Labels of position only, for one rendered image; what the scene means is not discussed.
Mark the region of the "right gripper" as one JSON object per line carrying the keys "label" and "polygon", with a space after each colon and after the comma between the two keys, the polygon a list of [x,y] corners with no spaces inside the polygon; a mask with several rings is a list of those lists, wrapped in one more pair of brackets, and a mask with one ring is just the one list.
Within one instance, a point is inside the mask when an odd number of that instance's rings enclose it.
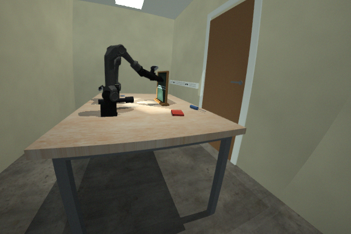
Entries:
{"label": "right gripper", "polygon": [[151,81],[163,82],[161,76],[157,76],[156,73],[152,73],[151,77],[149,78]]}

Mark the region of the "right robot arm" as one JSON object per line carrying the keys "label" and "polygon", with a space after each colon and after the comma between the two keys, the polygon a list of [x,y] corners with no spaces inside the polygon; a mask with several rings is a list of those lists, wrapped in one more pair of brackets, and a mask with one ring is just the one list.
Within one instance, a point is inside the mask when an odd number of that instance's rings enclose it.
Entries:
{"label": "right robot arm", "polygon": [[[124,54],[124,55],[123,55]],[[126,48],[119,45],[111,45],[107,48],[104,55],[104,65],[105,65],[105,87],[103,88],[102,98],[104,101],[100,103],[101,117],[115,117],[117,116],[117,106],[116,102],[119,98],[117,88],[115,87],[115,69],[114,60],[121,56],[126,59],[131,67],[141,76],[150,78],[152,73],[154,73],[158,66],[152,66],[150,72],[143,69],[137,61],[134,61],[131,56],[127,53]]]}

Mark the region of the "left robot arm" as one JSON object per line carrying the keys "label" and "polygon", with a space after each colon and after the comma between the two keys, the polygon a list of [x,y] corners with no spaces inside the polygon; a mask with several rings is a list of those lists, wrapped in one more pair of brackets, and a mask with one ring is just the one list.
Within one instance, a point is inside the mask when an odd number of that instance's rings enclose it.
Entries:
{"label": "left robot arm", "polygon": [[[114,60],[114,63],[115,63],[115,84],[118,84],[118,85],[115,85],[115,87],[117,88],[117,92],[119,94],[119,98],[120,98],[120,86],[121,84],[118,82],[118,68],[119,68],[119,65],[121,64],[121,57],[119,56],[117,59]],[[101,87],[98,88],[98,91],[101,91],[102,89],[104,88],[104,86],[102,85]]]}

